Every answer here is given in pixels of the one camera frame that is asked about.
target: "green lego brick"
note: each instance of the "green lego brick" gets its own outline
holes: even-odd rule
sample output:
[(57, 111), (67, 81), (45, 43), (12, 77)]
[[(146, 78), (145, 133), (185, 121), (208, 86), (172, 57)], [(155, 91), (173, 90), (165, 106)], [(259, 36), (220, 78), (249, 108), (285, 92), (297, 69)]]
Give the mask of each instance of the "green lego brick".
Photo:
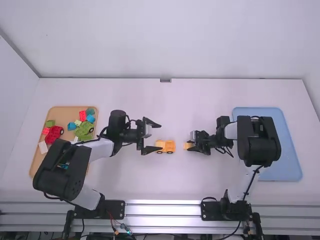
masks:
[(87, 110), (85, 110), (85, 115), (88, 116), (88, 115), (95, 115), (95, 110), (91, 107), (89, 107)]
[(79, 141), (88, 141), (88, 140), (91, 140), (93, 137), (91, 135), (82, 135), (82, 136), (79, 136)]
[(82, 121), (80, 121), (80, 120), (75, 120), (74, 123), (75, 123), (75, 125), (80, 126), (80, 124), (82, 123)]
[(46, 126), (47, 128), (51, 128), (51, 127), (53, 127), (54, 125), (56, 125), (56, 121), (55, 121), (55, 120), (48, 120), (48, 121), (45, 122), (45, 126)]

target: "blue mat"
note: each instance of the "blue mat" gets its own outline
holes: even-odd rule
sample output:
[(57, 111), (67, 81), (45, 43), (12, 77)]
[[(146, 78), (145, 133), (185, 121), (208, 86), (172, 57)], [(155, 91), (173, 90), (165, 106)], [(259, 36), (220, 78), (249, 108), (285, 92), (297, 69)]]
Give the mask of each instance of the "blue mat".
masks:
[(232, 111), (233, 120), (237, 116), (272, 117), (281, 144), (281, 156), (278, 161), (261, 174), (260, 181), (299, 181), (303, 174), (292, 142), (283, 112), (277, 107), (236, 107)]

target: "metal frame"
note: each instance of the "metal frame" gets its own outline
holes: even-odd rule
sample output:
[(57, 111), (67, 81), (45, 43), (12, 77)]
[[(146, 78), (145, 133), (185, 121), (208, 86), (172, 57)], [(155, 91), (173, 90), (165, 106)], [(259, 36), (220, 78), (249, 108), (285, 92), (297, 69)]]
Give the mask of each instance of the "metal frame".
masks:
[[(200, 201), (127, 200), (123, 221), (133, 233), (229, 234), (237, 222), (202, 221)], [(66, 213), (73, 209), (65, 202), (0, 201), (0, 231), (61, 232)], [(320, 205), (253, 204), (261, 215), (266, 235), (320, 235)], [(113, 233), (109, 220), (86, 219), (85, 232)], [(72, 232), (81, 232), (82, 222), (75, 219)]]

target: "electrical connector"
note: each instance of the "electrical connector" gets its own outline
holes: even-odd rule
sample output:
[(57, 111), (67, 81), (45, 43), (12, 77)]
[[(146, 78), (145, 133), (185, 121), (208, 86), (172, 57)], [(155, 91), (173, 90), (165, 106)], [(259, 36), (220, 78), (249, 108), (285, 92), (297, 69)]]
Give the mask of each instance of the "electrical connector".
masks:
[(121, 223), (120, 228), (124, 229), (128, 235), (132, 235), (132, 231), (124, 223)]
[(114, 234), (115, 234), (115, 235), (119, 235), (118, 230), (117, 230), (114, 226), (112, 226), (112, 230), (114, 231)]

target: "green toy car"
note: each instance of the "green toy car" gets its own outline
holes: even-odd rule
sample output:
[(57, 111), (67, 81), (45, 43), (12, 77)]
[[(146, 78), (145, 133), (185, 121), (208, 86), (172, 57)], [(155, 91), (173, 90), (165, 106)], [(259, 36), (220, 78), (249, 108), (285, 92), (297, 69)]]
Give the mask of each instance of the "green toy car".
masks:
[(94, 129), (95, 126), (91, 122), (83, 121), (80, 126), (74, 131), (74, 134), (77, 137), (80, 137), (92, 133)]

